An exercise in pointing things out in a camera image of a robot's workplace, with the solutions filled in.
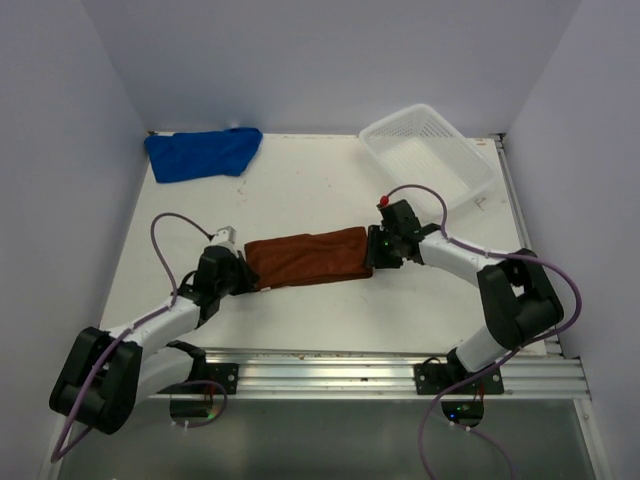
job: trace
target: white laundry basket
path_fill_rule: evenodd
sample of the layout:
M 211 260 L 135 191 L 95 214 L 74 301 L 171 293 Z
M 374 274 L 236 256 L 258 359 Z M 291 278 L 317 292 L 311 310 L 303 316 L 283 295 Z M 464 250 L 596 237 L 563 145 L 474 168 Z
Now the white laundry basket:
M 433 188 L 449 210 L 479 198 L 497 179 L 498 172 L 480 150 L 428 105 L 389 115 L 359 137 L 391 177 L 390 187 L 419 183 Z M 440 204 L 425 192 L 404 196 L 425 221 L 442 214 Z

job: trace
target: folded blue towel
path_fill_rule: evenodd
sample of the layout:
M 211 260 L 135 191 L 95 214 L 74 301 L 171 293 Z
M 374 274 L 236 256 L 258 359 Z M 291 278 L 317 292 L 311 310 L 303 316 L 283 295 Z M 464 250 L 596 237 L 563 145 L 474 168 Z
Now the folded blue towel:
M 232 128 L 220 132 L 151 135 L 144 141 L 158 183 L 213 175 L 239 176 L 258 151 L 262 132 Z

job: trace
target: cloth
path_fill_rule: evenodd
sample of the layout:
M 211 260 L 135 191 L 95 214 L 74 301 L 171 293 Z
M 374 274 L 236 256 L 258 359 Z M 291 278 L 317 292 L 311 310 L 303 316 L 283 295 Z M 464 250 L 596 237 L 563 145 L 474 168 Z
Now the cloth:
M 364 227 L 258 240 L 244 250 L 247 264 L 260 276 L 257 290 L 369 278 L 373 273 L 364 266 Z
M 151 135 L 144 141 L 158 183 L 213 175 L 238 177 L 258 151 L 262 132 L 232 128 L 220 132 Z

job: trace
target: gray floor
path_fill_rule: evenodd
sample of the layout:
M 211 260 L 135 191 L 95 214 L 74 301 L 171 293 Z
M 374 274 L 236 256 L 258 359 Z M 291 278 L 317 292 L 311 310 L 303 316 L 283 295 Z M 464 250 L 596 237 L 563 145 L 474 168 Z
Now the gray floor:
M 60 479 L 425 478 L 417 428 L 425 402 L 232 401 L 211 426 L 172 430 L 168 405 L 137 407 L 113 436 L 92 433 Z M 503 444 L 521 479 L 593 479 L 571 401 L 493 401 L 482 430 Z M 426 451 L 444 479 L 508 479 L 491 445 L 451 429 L 438 410 Z

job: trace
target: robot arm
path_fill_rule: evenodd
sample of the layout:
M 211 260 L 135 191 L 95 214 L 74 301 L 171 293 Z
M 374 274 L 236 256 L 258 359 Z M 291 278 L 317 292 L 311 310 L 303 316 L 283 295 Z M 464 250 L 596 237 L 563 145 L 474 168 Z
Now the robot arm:
M 206 379 L 204 351 L 175 339 L 206 323 L 226 295 L 253 290 L 258 277 L 234 249 L 234 242 L 233 228 L 218 230 L 198 268 L 182 281 L 175 303 L 152 321 L 142 321 L 145 315 L 109 330 L 89 327 L 80 332 L 51 393 L 51 409 L 69 415 L 97 359 L 128 329 L 133 331 L 91 382 L 76 420 L 112 434 L 148 396 L 186 380 Z M 163 306 L 170 304 L 168 299 Z
M 406 200 L 378 209 L 382 225 L 369 227 L 369 266 L 400 268 L 412 260 L 442 268 L 480 290 L 485 325 L 447 355 L 456 370 L 453 379 L 482 370 L 562 320 L 562 305 L 540 265 L 469 252 L 447 240 L 438 225 L 421 226 Z M 535 256 L 526 249 L 517 253 Z

